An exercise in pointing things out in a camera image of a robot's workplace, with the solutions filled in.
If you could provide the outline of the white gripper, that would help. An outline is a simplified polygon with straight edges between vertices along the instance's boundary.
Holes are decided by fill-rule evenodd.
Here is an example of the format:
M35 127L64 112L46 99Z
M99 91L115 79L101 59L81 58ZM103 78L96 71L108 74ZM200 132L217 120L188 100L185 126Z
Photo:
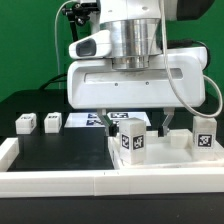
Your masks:
M175 111L166 107L204 102L205 66L203 47L170 49L167 57L153 56L150 67L140 71L116 71L109 59L76 61L68 70L68 101L75 109L98 109L107 136L116 136L118 126L105 109L164 108L158 136L165 137Z

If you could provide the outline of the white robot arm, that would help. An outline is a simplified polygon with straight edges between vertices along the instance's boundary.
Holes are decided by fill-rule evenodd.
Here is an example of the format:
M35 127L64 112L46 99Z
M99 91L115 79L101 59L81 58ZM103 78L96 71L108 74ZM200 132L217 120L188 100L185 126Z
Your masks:
M108 109L178 107L191 110L205 100L205 47L169 41L168 21L197 20L215 0L83 0L95 15L94 29L69 46L74 62L67 73L69 104L95 109L106 134L117 134Z

